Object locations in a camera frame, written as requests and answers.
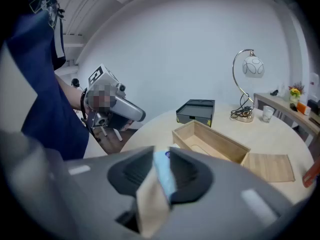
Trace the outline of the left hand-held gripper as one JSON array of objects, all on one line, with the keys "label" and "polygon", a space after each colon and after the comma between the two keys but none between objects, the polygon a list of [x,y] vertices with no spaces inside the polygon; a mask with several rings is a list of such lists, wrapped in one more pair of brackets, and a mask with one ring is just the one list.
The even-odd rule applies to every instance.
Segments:
[{"label": "left hand-held gripper", "polygon": [[88,78],[83,104],[90,109],[83,121],[88,128],[106,127],[125,131],[133,122],[142,122],[146,113],[126,99],[126,86],[103,64]]}]

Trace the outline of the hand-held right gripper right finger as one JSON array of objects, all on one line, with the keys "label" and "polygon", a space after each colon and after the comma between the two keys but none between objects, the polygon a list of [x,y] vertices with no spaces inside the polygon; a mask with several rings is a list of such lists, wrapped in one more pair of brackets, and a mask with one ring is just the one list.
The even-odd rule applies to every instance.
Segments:
[{"label": "hand-held right gripper right finger", "polygon": [[175,180],[175,191],[170,195],[171,204],[193,203],[210,189],[214,176],[212,170],[201,161],[204,154],[171,147],[170,170]]}]

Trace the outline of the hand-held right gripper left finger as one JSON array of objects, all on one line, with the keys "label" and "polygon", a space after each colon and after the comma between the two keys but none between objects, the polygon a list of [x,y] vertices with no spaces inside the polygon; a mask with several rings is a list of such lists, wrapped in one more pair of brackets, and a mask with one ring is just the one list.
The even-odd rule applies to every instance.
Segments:
[{"label": "hand-held right gripper left finger", "polygon": [[148,146],[120,153],[121,160],[113,164],[107,179],[121,195],[136,197],[136,192],[153,166],[154,147]]}]

